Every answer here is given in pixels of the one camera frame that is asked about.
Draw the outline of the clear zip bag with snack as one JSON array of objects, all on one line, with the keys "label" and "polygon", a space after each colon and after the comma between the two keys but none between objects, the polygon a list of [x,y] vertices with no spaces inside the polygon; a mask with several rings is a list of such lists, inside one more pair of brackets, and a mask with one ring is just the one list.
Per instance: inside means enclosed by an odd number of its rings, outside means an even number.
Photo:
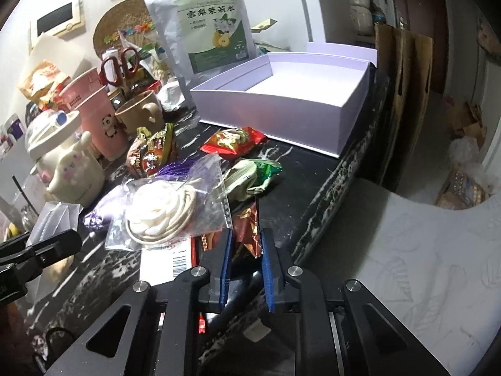
[{"label": "clear zip bag with snack", "polygon": [[26,248],[39,250],[67,240],[81,241],[81,235],[77,229],[82,210],[83,207],[79,204],[47,202],[31,230]]}]

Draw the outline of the green red snack bag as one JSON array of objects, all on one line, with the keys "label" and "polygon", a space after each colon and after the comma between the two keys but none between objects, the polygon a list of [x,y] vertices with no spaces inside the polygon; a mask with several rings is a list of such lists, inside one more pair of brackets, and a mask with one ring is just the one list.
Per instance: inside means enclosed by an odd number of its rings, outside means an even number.
[{"label": "green red snack bag", "polygon": [[136,178],[154,176],[162,167],[178,157],[178,145],[173,123],[165,124],[157,133],[147,127],[137,128],[137,137],[126,156],[126,166]]}]

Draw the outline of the small framed chalkboard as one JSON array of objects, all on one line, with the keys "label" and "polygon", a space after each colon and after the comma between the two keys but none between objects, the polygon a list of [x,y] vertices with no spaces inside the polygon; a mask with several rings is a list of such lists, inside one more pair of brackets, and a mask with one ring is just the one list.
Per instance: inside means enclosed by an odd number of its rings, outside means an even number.
[{"label": "small framed chalkboard", "polygon": [[29,48],[33,49],[42,35],[60,37],[85,25],[81,0],[66,0],[38,15],[30,22]]}]

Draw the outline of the red cartoon snack packet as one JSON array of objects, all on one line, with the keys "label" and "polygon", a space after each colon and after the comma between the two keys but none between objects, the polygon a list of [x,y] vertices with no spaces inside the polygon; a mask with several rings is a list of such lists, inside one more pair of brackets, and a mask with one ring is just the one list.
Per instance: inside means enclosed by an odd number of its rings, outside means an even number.
[{"label": "red cartoon snack packet", "polygon": [[244,156],[267,137],[252,127],[229,128],[212,134],[200,147],[206,154],[219,154],[234,159]]}]

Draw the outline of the clear bag with white rope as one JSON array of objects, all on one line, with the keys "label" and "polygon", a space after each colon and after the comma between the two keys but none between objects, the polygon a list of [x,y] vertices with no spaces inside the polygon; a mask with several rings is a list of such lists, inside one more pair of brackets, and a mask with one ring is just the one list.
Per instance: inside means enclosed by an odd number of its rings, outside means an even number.
[{"label": "clear bag with white rope", "polygon": [[122,186],[105,249],[171,247],[187,238],[231,228],[220,157],[206,154],[169,165],[167,174]]}]

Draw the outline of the lavender open gift box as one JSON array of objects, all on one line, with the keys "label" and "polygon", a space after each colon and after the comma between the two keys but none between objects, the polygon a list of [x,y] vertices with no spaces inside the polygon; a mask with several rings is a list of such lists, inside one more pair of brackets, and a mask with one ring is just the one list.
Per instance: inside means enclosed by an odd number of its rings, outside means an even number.
[{"label": "lavender open gift box", "polygon": [[308,43],[235,66],[192,89],[202,121],[339,157],[369,94],[376,49]]}]

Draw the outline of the red white snack packet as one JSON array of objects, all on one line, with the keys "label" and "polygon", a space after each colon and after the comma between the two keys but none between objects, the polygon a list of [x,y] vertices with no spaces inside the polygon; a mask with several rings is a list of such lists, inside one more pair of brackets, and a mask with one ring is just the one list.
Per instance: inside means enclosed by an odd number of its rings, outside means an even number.
[{"label": "red white snack packet", "polygon": [[139,280],[151,286],[168,283],[193,266],[194,253],[191,238],[182,238],[170,246],[143,248]]}]

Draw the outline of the small dark red sachet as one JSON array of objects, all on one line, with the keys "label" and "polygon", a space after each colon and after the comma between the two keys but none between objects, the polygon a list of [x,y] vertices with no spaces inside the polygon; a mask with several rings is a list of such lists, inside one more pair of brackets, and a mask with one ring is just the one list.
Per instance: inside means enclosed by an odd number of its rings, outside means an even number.
[{"label": "small dark red sachet", "polygon": [[235,251],[248,253],[254,258],[261,256],[261,240],[257,203],[254,202],[243,208],[233,218],[233,233]]}]

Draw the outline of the silver pear jasmine tea pouch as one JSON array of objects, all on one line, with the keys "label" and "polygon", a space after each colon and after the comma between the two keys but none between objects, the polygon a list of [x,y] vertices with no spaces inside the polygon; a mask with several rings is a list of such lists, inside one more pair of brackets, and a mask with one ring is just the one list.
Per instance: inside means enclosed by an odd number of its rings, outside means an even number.
[{"label": "silver pear jasmine tea pouch", "polygon": [[256,57],[244,0],[143,0],[187,89]]}]

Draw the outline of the pink panda tumbler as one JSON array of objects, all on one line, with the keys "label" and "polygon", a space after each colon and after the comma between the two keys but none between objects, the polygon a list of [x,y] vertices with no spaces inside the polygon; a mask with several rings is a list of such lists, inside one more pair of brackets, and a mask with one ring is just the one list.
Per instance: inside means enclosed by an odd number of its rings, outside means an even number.
[{"label": "pink panda tumbler", "polygon": [[92,135],[92,145],[105,159],[113,161],[128,148],[127,135],[101,83],[96,67],[72,80],[60,93],[71,111],[81,116],[81,128]]}]

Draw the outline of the beige ceramic mug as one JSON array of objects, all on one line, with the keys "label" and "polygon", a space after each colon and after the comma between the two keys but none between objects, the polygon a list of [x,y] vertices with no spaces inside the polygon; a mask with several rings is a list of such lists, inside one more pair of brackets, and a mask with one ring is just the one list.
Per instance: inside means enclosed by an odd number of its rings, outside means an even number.
[{"label": "beige ceramic mug", "polygon": [[128,100],[115,112],[115,117],[128,135],[136,134],[139,127],[157,133],[165,126],[161,105],[151,90]]}]

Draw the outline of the green white snack packet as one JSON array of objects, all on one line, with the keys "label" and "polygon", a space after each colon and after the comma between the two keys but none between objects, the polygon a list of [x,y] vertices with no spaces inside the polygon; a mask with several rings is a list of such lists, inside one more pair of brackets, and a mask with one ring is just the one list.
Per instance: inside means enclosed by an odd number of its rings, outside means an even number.
[{"label": "green white snack packet", "polygon": [[229,202],[249,200],[263,193],[282,171],[275,160],[239,159],[223,175],[225,194]]}]

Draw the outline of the flattened cardboard sheets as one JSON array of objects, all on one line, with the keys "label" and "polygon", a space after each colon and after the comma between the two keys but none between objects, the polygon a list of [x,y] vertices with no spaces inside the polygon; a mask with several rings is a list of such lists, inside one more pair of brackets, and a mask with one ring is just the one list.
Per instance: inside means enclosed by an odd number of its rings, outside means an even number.
[{"label": "flattened cardboard sheets", "polygon": [[431,86],[433,40],[390,25],[377,25],[378,68],[389,77],[380,127],[384,155],[380,185],[394,191],[414,153]]}]

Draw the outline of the orange snack bag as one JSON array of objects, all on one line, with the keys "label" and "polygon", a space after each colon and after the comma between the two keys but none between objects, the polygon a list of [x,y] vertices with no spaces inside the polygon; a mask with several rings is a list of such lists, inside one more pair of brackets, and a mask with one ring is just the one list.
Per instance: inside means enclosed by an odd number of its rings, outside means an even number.
[{"label": "orange snack bag", "polygon": [[60,93],[71,78],[48,60],[38,63],[19,85],[19,91],[41,110],[53,107],[60,101]]}]

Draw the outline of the dark wooden door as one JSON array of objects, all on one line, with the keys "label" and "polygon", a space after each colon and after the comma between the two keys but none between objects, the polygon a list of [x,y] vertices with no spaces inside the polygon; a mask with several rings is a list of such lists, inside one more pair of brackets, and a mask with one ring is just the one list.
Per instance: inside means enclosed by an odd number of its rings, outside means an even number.
[{"label": "dark wooden door", "polygon": [[399,28],[433,40],[431,89],[444,93],[449,48],[446,0],[394,0],[394,5]]}]

